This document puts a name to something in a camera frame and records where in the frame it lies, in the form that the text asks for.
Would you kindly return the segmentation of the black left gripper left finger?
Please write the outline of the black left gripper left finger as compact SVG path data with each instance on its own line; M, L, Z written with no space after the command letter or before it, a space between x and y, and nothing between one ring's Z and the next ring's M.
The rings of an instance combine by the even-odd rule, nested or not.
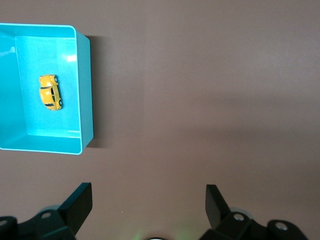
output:
M93 208L92 184L81 183L59 206L47 207L18 223L14 216L0 218L2 240L74 240Z

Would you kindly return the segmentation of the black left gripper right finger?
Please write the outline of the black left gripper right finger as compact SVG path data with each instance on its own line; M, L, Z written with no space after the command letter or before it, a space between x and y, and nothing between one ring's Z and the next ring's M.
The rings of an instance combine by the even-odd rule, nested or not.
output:
M240 211L232 211L214 184L206 186L205 211L210 224L202 240L307 240L293 223L274 219L263 226Z

